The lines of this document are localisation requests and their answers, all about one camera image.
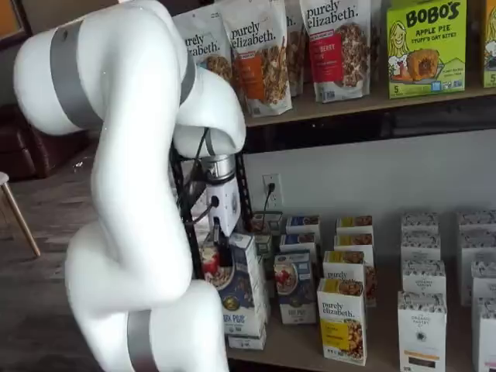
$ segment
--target power cord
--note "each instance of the power cord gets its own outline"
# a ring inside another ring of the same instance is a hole
[[[262,232],[265,227],[265,212],[267,211],[267,204],[269,202],[269,197],[272,195],[274,190],[276,189],[276,184],[274,182],[270,182],[267,190],[267,197],[265,198],[265,203],[263,204],[263,216],[262,216],[262,227],[260,227],[257,231]]]

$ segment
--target red label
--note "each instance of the red label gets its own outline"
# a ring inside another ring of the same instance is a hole
[[[341,35],[312,35],[310,39],[310,60],[313,81],[343,81],[343,55]]]

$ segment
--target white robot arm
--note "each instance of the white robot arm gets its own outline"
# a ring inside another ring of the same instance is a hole
[[[192,63],[153,0],[32,37],[16,58],[14,83],[26,118],[45,133],[102,126],[91,176],[98,221],[74,236],[66,261],[71,308],[97,361],[107,371],[227,370],[219,296],[191,282],[167,162],[173,138],[193,157],[209,128],[200,157],[211,157],[208,193],[223,196],[210,219],[228,236],[239,196],[224,156],[240,151],[246,135],[231,87]]]

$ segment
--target granola bag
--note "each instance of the granola bag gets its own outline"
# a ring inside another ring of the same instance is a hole
[[[231,46],[215,5],[176,15],[173,20],[195,63],[232,84]]]
[[[369,94],[370,1],[300,0],[317,102]]]
[[[291,109],[283,0],[222,0],[219,11],[252,116]]]
[[[286,0],[288,22],[288,77],[291,97],[303,92],[303,63],[305,62],[306,31],[301,15],[300,0]]]

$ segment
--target chair leg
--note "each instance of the chair leg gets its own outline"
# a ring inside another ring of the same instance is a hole
[[[26,237],[29,245],[31,246],[31,249],[33,250],[34,254],[36,257],[41,256],[40,248],[38,248],[38,245],[36,244],[35,239],[33,238],[33,235],[31,234],[31,230],[29,230],[29,227],[22,217],[21,211],[19,207],[17,206],[16,200],[14,199],[14,195],[12,194],[9,184],[6,182],[0,186],[2,188],[2,191],[7,198],[7,202],[9,203],[9,206],[14,213],[15,219],[17,220],[17,223],[19,224],[19,227],[21,228],[22,232],[24,233],[24,236]]]

